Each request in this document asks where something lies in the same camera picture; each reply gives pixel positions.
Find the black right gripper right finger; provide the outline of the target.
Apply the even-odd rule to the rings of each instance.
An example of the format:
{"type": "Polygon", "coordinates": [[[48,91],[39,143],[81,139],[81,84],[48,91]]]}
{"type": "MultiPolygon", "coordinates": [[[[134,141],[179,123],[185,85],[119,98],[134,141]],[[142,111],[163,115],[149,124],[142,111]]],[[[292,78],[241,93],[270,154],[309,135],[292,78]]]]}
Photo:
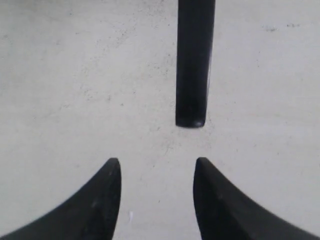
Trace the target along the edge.
{"type": "Polygon", "coordinates": [[[193,202],[203,240],[317,240],[232,184],[207,158],[196,160],[193,202]]]}

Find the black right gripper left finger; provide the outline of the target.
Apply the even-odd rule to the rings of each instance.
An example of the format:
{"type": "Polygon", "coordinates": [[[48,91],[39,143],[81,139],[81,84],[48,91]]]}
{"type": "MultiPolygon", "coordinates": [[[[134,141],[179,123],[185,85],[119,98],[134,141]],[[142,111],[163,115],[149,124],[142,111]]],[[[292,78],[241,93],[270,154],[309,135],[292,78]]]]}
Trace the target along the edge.
{"type": "Polygon", "coordinates": [[[2,240],[111,240],[119,215],[121,166],[110,158],[61,205],[2,240]]]}

